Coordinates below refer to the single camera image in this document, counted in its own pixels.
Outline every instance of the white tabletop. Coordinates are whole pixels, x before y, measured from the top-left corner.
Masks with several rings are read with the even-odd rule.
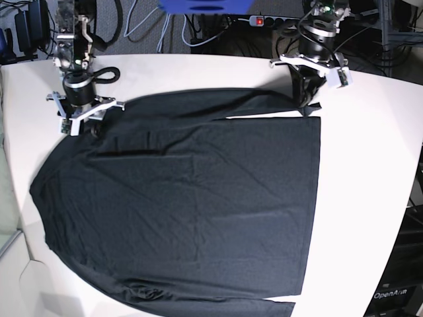
[[[98,57],[121,79],[97,85],[119,101],[193,88],[260,87],[290,91],[287,67],[265,59],[205,55]],[[62,91],[51,61],[2,68],[5,148],[24,231],[35,260],[50,269],[56,292],[77,298],[84,316],[147,316],[109,299],[67,269],[44,243],[29,185],[62,138],[53,102]],[[353,72],[354,85],[321,89],[321,163],[303,292],[292,317],[363,316],[391,253],[410,195],[423,140],[423,87]],[[265,116],[298,116],[297,112]]]

